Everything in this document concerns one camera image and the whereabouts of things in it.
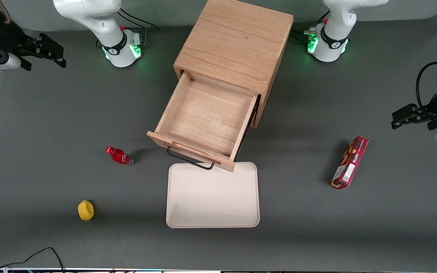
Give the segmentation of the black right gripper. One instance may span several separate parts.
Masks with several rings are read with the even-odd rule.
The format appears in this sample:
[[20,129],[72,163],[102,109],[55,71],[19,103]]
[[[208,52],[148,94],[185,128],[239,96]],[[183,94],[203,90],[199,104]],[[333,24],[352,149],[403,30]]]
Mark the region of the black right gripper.
[[5,23],[6,17],[0,14],[0,51],[5,54],[14,54],[20,58],[20,67],[26,71],[31,71],[31,62],[23,57],[31,56],[40,59],[47,59],[57,65],[66,68],[66,60],[63,59],[64,48],[45,33],[40,33],[35,44],[32,38],[13,21]]

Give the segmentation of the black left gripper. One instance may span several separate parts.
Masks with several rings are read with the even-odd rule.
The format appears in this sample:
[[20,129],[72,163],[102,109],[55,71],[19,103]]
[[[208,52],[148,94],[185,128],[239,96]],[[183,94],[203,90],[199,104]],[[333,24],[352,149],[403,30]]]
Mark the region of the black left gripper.
[[[433,95],[430,102],[425,106],[425,110],[429,116],[437,122],[437,93]],[[396,110],[392,114],[392,119],[391,128],[393,130],[408,124],[418,124],[431,121],[426,116],[425,112],[423,112],[423,108],[418,107],[416,104],[408,104],[401,109]]]

